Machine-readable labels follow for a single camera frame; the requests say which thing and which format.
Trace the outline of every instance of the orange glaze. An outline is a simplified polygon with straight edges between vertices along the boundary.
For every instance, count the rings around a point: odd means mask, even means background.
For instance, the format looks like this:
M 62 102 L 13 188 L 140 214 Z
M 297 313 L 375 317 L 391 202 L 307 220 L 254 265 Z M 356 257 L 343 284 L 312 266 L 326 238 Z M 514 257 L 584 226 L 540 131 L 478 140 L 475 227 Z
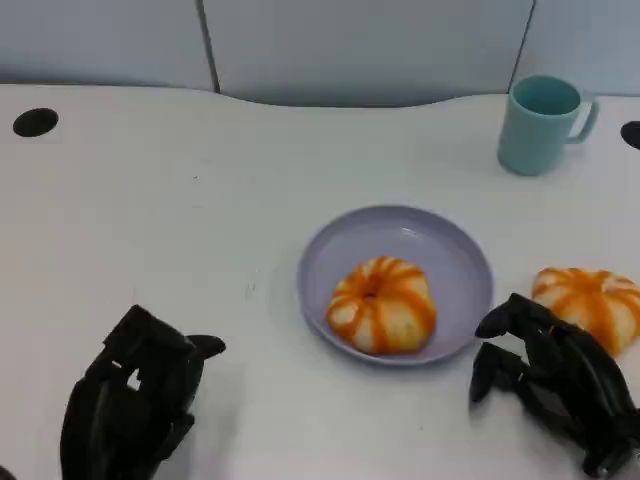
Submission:
M 546 268 L 536 276 L 533 300 L 588 331 L 611 354 L 640 334 L 640 289 L 606 270 Z
M 358 350 L 409 353 L 433 333 L 436 309 L 422 270 L 398 258 L 377 257 L 338 284 L 327 319 Z

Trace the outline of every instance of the black circular hole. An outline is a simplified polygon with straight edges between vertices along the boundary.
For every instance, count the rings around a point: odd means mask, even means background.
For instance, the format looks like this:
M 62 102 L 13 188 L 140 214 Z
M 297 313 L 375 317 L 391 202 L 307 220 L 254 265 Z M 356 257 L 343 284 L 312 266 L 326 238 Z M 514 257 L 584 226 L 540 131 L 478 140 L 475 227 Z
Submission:
M 640 122 L 625 123 L 620 129 L 620 135 L 627 144 L 640 150 Z
M 16 480 L 16 477 L 11 475 L 7 469 L 2 468 L 0 465 L 0 480 Z
M 34 108 L 16 118 L 13 131 L 21 137 L 39 137 L 58 124 L 58 114 L 50 108 Z

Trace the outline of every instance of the hole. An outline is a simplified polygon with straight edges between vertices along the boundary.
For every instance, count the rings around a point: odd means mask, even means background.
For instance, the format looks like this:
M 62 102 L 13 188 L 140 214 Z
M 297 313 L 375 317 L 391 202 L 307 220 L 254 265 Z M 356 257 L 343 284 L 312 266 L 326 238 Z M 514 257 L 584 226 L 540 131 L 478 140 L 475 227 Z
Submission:
M 133 388 L 136 392 L 140 390 L 140 380 L 138 380 L 138 369 L 136 368 L 129 379 L 127 380 L 127 385 Z
M 16 477 L 9 473 L 9 470 L 0 466 L 0 480 L 16 480 Z
M 58 114 L 50 108 L 28 110 L 13 122 L 13 132 L 25 138 L 39 137 L 58 124 Z
M 620 129 L 620 135 L 622 135 L 622 139 L 627 142 L 628 145 L 640 150 L 640 122 L 636 121 L 624 124 L 622 129 Z

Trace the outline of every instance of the plate rim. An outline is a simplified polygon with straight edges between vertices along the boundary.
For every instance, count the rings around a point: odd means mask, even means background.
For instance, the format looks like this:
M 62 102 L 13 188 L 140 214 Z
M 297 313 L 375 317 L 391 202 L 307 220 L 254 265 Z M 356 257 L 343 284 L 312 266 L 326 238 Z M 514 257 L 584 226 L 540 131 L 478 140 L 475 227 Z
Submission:
M 485 255 L 484 251 L 480 247 L 480 244 L 476 241 L 476 239 L 472 235 L 470 235 L 465 229 L 460 227 L 458 224 L 456 224 L 452 220 L 449 220 L 448 218 L 438 213 L 435 213 L 431 210 L 427 210 L 424 208 L 411 207 L 407 205 L 371 205 L 367 207 L 361 207 L 355 210 L 350 210 L 348 212 L 345 212 L 333 218 L 327 224 L 325 224 L 322 228 L 317 230 L 316 233 L 311 237 L 311 240 L 305 246 L 302 252 L 302 255 L 298 261 L 298 267 L 296 272 L 296 287 L 298 290 L 297 292 L 298 302 L 300 303 L 302 316 L 304 317 L 307 325 L 311 326 L 312 330 L 315 330 L 317 333 L 319 333 L 320 336 L 324 338 L 326 341 L 328 341 L 334 348 L 336 348 L 337 350 L 339 350 L 344 354 L 352 355 L 368 363 L 374 363 L 377 365 L 384 365 L 388 367 L 418 367 L 418 366 L 424 366 L 430 363 L 436 363 L 445 358 L 454 356 L 455 354 L 460 352 L 462 349 L 469 346 L 474 341 L 475 337 L 471 336 L 468 339 L 461 342 L 460 345 L 456 345 L 455 348 L 453 348 L 452 350 L 449 350 L 444 353 L 440 353 L 438 355 L 434 355 L 429 358 L 416 359 L 411 356 L 407 356 L 407 358 L 401 358 L 401 357 L 389 358 L 384 356 L 369 355 L 367 353 L 356 350 L 354 347 L 352 347 L 349 344 L 339 342 L 336 335 L 333 335 L 329 332 L 325 332 L 324 330 L 320 329 L 320 327 L 316 325 L 316 322 L 310 318 L 312 317 L 312 315 L 308 311 L 308 306 L 305 305 L 305 302 L 303 300 L 303 295 L 302 295 L 302 285 L 303 285 L 303 275 L 304 275 L 302 267 L 306 263 L 306 260 L 309 257 L 310 251 L 312 250 L 313 246 L 317 244 L 328 233 L 328 231 L 335 228 L 336 225 L 344 222 L 348 218 L 366 214 L 375 210 L 381 210 L 381 209 L 400 210 L 400 211 L 409 212 L 412 214 L 419 214 L 419 215 L 424 215 L 424 214 L 430 215 L 432 217 L 437 218 L 439 221 L 446 223 L 448 226 L 453 227 L 455 230 L 458 230 L 460 233 L 462 233 L 463 236 L 465 236 L 469 241 L 471 241 L 471 244 L 478 251 L 480 255 L 480 259 L 484 263 L 484 266 L 486 267 L 486 272 L 489 276 L 489 294 L 487 296 L 488 297 L 487 313 L 490 311 L 491 307 L 493 306 L 493 297 L 495 293 L 494 274 L 493 274 L 493 270 L 491 269 L 491 264 L 487 259 L 487 256 Z

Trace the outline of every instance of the table surface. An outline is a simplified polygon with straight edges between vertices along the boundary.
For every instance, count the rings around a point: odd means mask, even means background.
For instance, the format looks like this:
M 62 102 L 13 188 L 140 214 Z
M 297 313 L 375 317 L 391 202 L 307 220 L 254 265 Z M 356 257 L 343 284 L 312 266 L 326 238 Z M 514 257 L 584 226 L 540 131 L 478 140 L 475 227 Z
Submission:
M 147 88 L 0 87 L 0 464 L 60 478 L 74 383 L 129 306 L 222 337 L 196 426 L 157 478 L 580 478 L 580 453 L 494 394 L 470 415 L 476 347 L 389 370 L 338 354 L 299 313 L 310 237 L 348 210 L 429 209 L 484 249 L 496 303 L 548 265 L 640 281 L 640 99 L 602 98 L 591 139 L 539 178 L 495 157 L 502 95 L 397 109 L 254 105 Z M 23 111 L 60 115 L 13 134 Z M 503 345 L 522 352 L 514 339 Z M 640 346 L 619 359 L 640 400 Z

